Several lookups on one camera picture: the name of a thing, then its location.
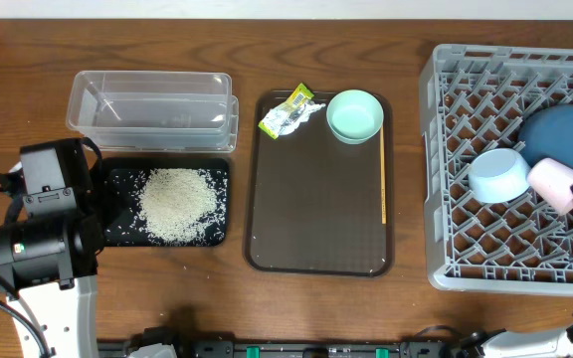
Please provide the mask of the light blue bowl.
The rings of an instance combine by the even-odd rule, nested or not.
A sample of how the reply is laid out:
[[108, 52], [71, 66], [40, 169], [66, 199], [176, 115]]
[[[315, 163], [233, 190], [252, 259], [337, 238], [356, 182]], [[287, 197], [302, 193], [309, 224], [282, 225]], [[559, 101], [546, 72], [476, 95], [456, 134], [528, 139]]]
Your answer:
[[484, 204], [513, 200], [529, 188], [530, 166], [514, 149], [497, 148], [480, 154], [471, 164], [469, 186]]

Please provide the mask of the pile of rice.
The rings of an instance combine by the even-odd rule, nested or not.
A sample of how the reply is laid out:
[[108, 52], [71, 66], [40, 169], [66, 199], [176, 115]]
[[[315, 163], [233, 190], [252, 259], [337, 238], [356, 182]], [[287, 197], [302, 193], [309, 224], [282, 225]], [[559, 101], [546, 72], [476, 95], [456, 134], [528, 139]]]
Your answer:
[[189, 169], [156, 170], [139, 194], [146, 229], [165, 240], [182, 240], [197, 232], [193, 225], [215, 210], [215, 194]]

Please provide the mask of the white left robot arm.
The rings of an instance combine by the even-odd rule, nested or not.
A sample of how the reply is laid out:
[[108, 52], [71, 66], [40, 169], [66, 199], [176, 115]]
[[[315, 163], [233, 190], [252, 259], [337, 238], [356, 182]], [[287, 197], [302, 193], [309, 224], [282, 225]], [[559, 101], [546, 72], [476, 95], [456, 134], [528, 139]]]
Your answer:
[[0, 226], [0, 310], [26, 357], [97, 357], [97, 256], [105, 245], [97, 176], [87, 137], [24, 146], [0, 173], [11, 203]]

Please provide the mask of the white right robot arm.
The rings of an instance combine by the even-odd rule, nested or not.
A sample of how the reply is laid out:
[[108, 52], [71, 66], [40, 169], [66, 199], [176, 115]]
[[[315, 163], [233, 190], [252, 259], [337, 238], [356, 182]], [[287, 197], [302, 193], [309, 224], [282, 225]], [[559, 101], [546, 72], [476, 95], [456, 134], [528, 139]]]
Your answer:
[[498, 330], [474, 333], [460, 341], [456, 357], [573, 357], [573, 324], [538, 333]]

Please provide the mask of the dark blue plate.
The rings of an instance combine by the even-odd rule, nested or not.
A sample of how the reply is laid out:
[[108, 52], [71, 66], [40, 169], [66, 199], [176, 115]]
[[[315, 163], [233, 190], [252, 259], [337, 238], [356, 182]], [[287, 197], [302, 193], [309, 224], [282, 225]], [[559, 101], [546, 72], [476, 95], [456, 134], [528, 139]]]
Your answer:
[[518, 132], [521, 156], [533, 167], [551, 158], [573, 169], [573, 104], [542, 109], [524, 120]]

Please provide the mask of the pink cup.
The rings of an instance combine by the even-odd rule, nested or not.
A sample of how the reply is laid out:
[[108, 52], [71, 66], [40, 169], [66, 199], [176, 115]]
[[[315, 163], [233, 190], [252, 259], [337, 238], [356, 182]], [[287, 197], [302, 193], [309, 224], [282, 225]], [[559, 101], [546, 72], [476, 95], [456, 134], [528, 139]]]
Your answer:
[[545, 158], [529, 171], [528, 184], [559, 215], [573, 209], [573, 169], [551, 158]]

